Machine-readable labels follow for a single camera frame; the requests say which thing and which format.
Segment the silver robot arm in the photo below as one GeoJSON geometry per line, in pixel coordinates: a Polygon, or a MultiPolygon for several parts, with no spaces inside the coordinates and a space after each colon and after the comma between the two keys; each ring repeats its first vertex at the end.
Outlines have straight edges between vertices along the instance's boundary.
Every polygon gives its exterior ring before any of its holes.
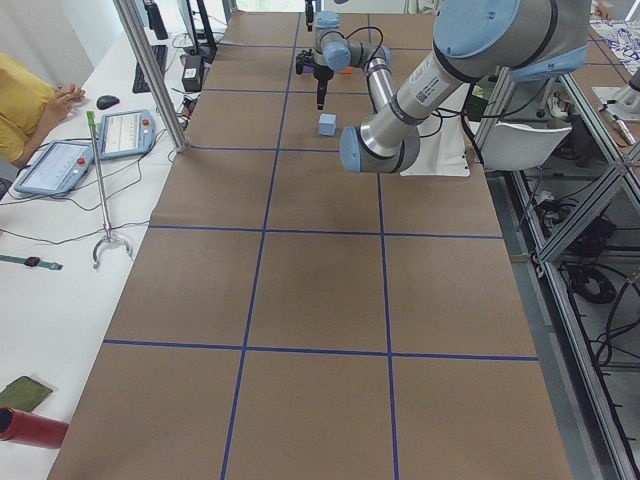
{"type": "Polygon", "coordinates": [[[318,48],[331,35],[342,36],[340,16],[333,11],[321,10],[317,6],[317,1],[304,1],[304,21],[306,30],[314,34],[315,46],[318,48]]]}
{"type": "Polygon", "coordinates": [[[343,167],[376,174],[407,170],[420,152],[419,125],[461,85],[496,67],[508,68],[516,82],[578,69],[586,59],[590,15],[588,1],[445,1],[434,22],[431,53],[396,87],[383,46],[347,38],[337,13],[318,12],[311,27],[313,60],[334,72],[362,69],[375,110],[343,129],[343,167]]]}

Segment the person's clasped hands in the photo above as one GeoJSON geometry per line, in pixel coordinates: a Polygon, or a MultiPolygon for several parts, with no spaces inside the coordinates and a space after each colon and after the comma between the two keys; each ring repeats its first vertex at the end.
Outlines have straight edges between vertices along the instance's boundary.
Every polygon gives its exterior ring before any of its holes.
{"type": "Polygon", "coordinates": [[[75,104],[85,99],[85,91],[75,84],[68,84],[55,91],[48,105],[57,110],[69,111],[75,104]]]}

